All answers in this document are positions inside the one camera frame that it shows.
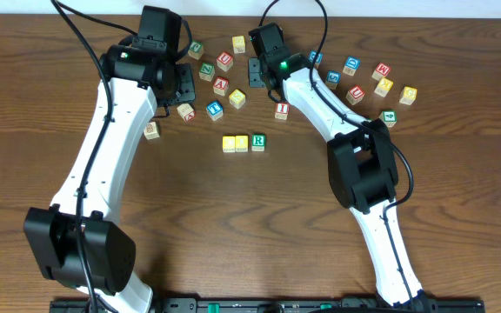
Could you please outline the yellow letter C block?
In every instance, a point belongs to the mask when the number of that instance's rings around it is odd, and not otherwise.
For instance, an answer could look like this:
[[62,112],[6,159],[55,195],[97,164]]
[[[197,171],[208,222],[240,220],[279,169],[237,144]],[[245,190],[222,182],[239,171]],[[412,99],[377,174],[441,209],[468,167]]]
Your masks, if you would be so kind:
[[236,137],[223,136],[222,146],[223,146],[223,153],[234,153],[236,151]]

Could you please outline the green letter R block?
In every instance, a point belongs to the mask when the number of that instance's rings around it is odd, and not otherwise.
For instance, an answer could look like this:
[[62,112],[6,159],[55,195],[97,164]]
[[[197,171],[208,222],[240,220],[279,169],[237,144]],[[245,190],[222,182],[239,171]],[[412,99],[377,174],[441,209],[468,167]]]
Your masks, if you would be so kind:
[[255,152],[265,151],[266,135],[253,134],[251,137],[251,150]]

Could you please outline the yellow letter O block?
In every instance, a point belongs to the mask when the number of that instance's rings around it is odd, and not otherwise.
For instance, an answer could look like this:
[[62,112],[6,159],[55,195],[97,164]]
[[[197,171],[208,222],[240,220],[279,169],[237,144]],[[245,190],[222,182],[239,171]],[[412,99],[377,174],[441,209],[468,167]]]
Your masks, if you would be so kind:
[[235,149],[236,152],[247,152],[249,150],[249,136],[237,135],[235,136]]

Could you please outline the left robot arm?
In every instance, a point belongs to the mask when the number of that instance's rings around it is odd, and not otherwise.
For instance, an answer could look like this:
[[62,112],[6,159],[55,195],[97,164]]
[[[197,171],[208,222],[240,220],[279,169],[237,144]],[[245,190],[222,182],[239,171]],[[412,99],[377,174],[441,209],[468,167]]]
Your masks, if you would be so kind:
[[157,108],[189,110],[190,65],[152,38],[111,46],[77,159],[48,209],[29,209],[23,230],[44,278],[80,290],[90,310],[148,312],[153,291],[134,272],[136,245],[118,226],[126,177]]

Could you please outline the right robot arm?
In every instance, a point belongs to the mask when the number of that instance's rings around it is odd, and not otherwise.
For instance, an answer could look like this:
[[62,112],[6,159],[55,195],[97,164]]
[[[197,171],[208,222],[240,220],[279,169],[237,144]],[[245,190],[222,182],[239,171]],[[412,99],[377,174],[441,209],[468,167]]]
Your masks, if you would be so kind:
[[425,310],[424,289],[397,222],[397,160],[404,154],[381,119],[354,113],[301,54],[249,61],[252,82],[277,91],[303,113],[327,144],[328,177],[339,203],[356,218],[375,270],[377,296],[392,310]]

